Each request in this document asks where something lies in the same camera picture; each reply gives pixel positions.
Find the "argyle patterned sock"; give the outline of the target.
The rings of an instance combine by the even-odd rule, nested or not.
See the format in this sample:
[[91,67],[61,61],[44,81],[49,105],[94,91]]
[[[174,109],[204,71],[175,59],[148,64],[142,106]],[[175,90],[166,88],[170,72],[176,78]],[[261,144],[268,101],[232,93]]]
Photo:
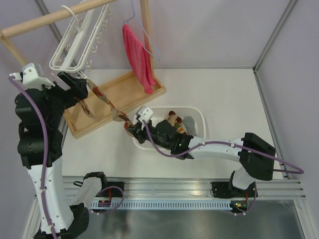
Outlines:
[[95,118],[95,116],[94,116],[94,115],[92,114],[92,112],[89,110],[89,107],[88,107],[88,105],[85,103],[84,100],[80,100],[78,103],[80,104],[80,106],[81,106],[83,112],[85,113],[85,115],[86,115],[87,117],[89,117],[89,118],[91,118],[91,119],[94,119],[94,118]]
[[100,100],[102,100],[103,102],[105,102],[106,104],[109,105],[113,121],[116,121],[116,122],[123,121],[124,122],[125,131],[126,131],[128,126],[133,125],[132,121],[129,119],[127,114],[122,112],[122,111],[120,111],[120,110],[118,110],[113,105],[113,103],[108,99],[108,97],[100,90],[100,88],[93,81],[91,81],[87,77],[85,77],[85,80],[87,81],[87,86],[97,96],[97,98],[99,98]]

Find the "grey sock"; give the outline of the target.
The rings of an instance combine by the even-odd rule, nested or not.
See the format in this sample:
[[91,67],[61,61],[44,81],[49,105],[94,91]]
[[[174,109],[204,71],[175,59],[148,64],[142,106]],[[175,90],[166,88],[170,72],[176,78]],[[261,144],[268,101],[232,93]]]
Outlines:
[[185,126],[187,134],[192,135],[192,136],[197,136],[197,131],[196,131],[196,127],[195,127],[195,120],[193,117],[185,116],[182,122]]

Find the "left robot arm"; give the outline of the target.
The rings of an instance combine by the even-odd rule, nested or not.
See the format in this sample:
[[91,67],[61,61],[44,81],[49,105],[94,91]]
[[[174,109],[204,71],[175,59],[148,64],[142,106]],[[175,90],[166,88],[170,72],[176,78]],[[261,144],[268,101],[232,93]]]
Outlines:
[[96,196],[109,192],[103,172],[84,176],[72,203],[68,203],[62,177],[62,141],[59,130],[64,111],[87,98],[87,83],[65,72],[58,77],[68,85],[42,79],[36,86],[20,90],[15,98],[18,126],[18,153],[35,187],[41,213],[37,239],[75,239],[89,225],[89,207]]

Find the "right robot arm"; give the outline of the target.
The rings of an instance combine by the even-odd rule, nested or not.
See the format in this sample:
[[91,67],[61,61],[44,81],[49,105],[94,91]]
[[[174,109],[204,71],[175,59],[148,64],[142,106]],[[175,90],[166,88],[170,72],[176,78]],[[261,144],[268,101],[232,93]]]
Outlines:
[[177,131],[167,120],[152,126],[143,124],[125,124],[126,131],[139,143],[149,141],[156,151],[162,148],[170,151],[166,157],[185,159],[225,159],[240,163],[240,168],[231,173],[224,190],[213,193],[218,198],[245,197],[247,190],[257,180],[271,181],[274,172],[273,157],[276,150],[254,133],[245,133],[243,138],[226,141],[210,141],[198,136]]

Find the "beige striped sock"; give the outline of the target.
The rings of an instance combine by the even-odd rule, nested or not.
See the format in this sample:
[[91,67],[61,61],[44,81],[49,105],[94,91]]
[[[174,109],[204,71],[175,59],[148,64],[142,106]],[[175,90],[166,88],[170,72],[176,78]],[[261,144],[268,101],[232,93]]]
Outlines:
[[187,134],[186,130],[182,126],[182,119],[180,117],[177,117],[174,122],[174,127],[177,129],[179,133]]
[[171,126],[174,126],[176,119],[177,119],[177,114],[174,111],[170,111],[168,113],[167,122],[170,123]]

